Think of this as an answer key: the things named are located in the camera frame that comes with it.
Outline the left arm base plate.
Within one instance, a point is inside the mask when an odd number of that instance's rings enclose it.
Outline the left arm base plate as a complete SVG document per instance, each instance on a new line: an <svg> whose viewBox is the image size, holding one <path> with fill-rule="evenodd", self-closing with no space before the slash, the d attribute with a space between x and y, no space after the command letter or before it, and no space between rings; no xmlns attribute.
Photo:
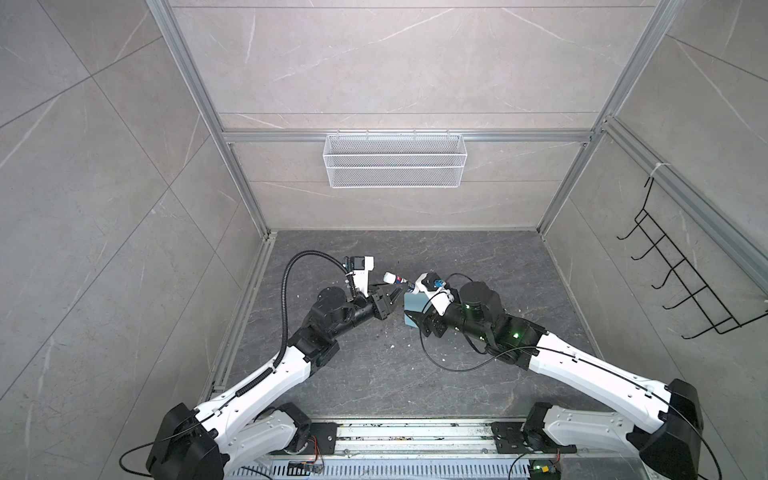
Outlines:
<svg viewBox="0 0 768 480"><path fill-rule="evenodd" d="M335 422L312 423L309 428L309 436L305 441L302 455L315 455L315 447L323 456L335 453L339 424Z"/></svg>

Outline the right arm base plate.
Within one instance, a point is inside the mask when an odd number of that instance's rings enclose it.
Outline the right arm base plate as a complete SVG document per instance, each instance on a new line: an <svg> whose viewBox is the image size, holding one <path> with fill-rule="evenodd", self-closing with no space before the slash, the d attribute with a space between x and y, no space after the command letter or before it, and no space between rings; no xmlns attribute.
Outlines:
<svg viewBox="0 0 768 480"><path fill-rule="evenodd" d="M492 422L492 438L498 454L575 454L575 445L557 443L542 428L527 426L522 421Z"/></svg>

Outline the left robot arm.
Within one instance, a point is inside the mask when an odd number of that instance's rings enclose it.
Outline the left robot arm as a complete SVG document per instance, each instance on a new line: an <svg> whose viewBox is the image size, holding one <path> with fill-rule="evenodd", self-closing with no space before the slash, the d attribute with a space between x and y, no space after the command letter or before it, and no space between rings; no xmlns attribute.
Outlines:
<svg viewBox="0 0 768 480"><path fill-rule="evenodd" d="M353 299L339 287L323 289L286 351L224 393L164 416L146 461L154 479L223 479L266 454L300 452L311 421L292 403L275 401L309 379L338 352L338 337L370 319L384 320L403 290L371 288Z"/></svg>

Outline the glue stick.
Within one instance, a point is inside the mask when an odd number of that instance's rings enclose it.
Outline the glue stick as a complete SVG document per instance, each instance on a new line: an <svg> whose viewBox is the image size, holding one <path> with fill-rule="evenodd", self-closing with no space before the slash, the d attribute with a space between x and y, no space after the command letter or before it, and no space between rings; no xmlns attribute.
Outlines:
<svg viewBox="0 0 768 480"><path fill-rule="evenodd" d="M407 284L408 283L407 279L404 279L391 272L386 272L384 274L383 281L387 284Z"/></svg>

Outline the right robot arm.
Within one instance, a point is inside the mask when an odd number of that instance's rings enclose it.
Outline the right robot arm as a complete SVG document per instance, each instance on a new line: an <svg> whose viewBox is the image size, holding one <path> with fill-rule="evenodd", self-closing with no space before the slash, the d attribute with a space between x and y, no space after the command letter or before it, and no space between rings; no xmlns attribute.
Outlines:
<svg viewBox="0 0 768 480"><path fill-rule="evenodd" d="M698 478L703 418L692 384L648 379L587 354L545 327L508 313L484 282L455 289L428 274L412 289L427 298L421 310L405 311L423 337L440 338L456 330L471 342L482 342L480 351L490 360L555 379L612 410L576 412L539 402L523 427L529 448L593 443L636 454L668 479Z"/></svg>

